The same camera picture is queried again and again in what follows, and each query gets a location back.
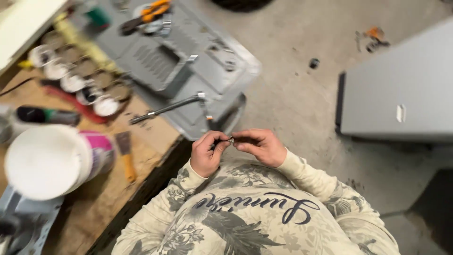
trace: pliers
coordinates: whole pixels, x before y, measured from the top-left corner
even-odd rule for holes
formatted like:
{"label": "pliers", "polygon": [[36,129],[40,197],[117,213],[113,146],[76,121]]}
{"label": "pliers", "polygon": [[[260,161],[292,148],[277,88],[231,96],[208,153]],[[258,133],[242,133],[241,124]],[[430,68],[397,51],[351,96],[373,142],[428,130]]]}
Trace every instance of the pliers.
{"label": "pliers", "polygon": [[123,34],[130,34],[137,26],[154,21],[156,15],[160,15],[168,11],[171,6],[171,0],[157,0],[152,3],[149,8],[141,11],[140,17],[126,21],[120,27]]}

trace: wooden handle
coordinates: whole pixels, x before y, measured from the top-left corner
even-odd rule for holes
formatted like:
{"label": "wooden handle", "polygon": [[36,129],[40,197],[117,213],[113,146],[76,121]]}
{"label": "wooden handle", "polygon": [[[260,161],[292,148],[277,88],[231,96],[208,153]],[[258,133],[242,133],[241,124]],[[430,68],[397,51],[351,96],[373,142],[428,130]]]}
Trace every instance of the wooden handle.
{"label": "wooden handle", "polygon": [[132,156],[130,154],[123,155],[124,161],[124,175],[128,182],[135,182],[137,173],[135,172],[134,164],[132,163]]}

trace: hand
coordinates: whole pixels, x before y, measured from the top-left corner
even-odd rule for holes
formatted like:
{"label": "hand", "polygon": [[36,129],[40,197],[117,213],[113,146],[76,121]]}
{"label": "hand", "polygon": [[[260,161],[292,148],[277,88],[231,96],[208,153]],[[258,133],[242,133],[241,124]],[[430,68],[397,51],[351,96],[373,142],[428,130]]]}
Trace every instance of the hand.
{"label": "hand", "polygon": [[269,129],[249,129],[231,134],[233,146],[252,154],[258,161],[269,166],[279,167],[286,158],[286,148]]}
{"label": "hand", "polygon": [[[220,156],[230,146],[228,139],[229,137],[222,132],[209,131],[192,144],[190,165],[199,176],[208,178],[217,170],[220,164]],[[215,140],[223,142],[218,143],[213,151],[211,145]]]}

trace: sleeve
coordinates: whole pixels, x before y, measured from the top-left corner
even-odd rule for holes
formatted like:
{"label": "sleeve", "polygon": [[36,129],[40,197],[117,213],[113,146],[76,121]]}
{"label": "sleeve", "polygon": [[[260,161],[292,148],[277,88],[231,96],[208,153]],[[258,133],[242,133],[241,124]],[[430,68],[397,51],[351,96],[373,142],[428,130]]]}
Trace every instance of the sleeve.
{"label": "sleeve", "polygon": [[207,178],[199,176],[190,160],[163,191],[129,220],[116,240],[113,255],[151,254],[162,242],[176,212]]}
{"label": "sleeve", "polygon": [[314,169],[304,158],[290,151],[277,170],[300,190],[317,197],[364,254],[400,254],[396,240],[385,228],[379,213],[357,191],[325,171]]}

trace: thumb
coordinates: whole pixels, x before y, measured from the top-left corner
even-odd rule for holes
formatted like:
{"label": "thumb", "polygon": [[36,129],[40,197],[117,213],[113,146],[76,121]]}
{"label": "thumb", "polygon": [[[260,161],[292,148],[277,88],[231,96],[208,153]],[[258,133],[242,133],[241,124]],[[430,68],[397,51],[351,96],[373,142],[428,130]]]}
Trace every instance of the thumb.
{"label": "thumb", "polygon": [[216,148],[214,149],[214,154],[212,156],[213,160],[220,161],[220,156],[222,155],[223,151],[230,146],[229,141],[223,141],[217,144]]}
{"label": "thumb", "polygon": [[235,147],[238,151],[250,153],[253,156],[257,156],[260,153],[259,147],[247,142],[240,142]]}

